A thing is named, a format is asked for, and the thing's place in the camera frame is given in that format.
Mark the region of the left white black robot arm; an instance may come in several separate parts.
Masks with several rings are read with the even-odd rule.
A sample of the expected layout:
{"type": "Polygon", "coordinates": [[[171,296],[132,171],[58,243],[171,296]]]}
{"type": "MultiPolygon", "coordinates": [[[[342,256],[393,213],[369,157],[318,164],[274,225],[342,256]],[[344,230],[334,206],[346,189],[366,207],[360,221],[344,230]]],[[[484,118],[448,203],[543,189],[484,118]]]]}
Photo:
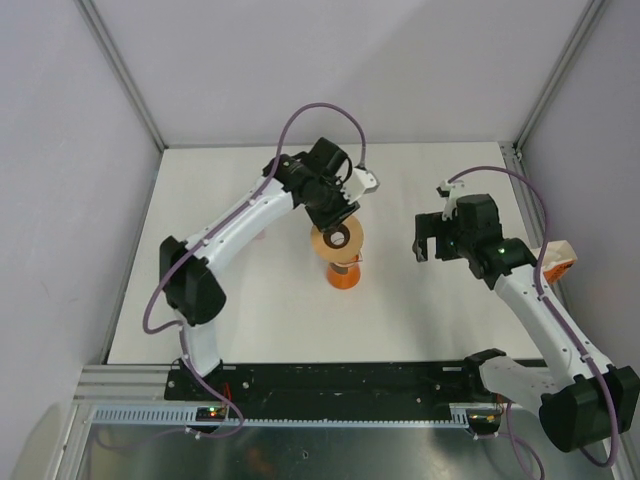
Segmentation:
{"type": "Polygon", "coordinates": [[[192,366],[186,387],[197,398],[214,397],[221,362],[213,320],[227,296],[218,276],[236,254],[272,222],[303,207],[321,233],[332,234],[359,208],[359,200],[376,190],[374,174],[352,163],[349,155],[320,138],[310,151],[279,154],[263,169],[249,192],[225,216],[179,241],[160,245],[160,280],[166,301],[185,321],[181,342],[192,366]]]}

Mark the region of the orange glass flask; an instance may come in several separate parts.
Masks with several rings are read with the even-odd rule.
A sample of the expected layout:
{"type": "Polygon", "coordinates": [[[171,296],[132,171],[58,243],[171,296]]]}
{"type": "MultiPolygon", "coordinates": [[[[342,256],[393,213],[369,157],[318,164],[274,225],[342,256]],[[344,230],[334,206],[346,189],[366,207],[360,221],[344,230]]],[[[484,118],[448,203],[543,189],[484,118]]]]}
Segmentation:
{"type": "Polygon", "coordinates": [[[326,273],[329,284],[340,290],[355,287],[361,279],[360,261],[360,255],[357,254],[346,263],[330,262],[326,273]]]}

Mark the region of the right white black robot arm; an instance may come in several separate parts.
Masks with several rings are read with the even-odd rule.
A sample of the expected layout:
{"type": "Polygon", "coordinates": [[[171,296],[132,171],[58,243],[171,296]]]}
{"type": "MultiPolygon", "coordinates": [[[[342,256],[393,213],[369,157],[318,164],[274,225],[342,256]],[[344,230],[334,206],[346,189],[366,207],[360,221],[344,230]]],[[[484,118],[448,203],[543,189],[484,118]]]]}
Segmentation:
{"type": "Polygon", "coordinates": [[[442,261],[464,259],[515,314],[542,355],[549,374],[536,374],[498,349],[467,357],[463,393],[473,401],[500,394],[534,414],[562,452],[627,432],[639,399],[632,367],[617,368],[595,347],[548,283],[537,276],[536,259],[519,238],[503,235],[499,211],[488,194],[458,198],[449,212],[415,217],[412,250],[428,258],[428,241],[442,261]]]}

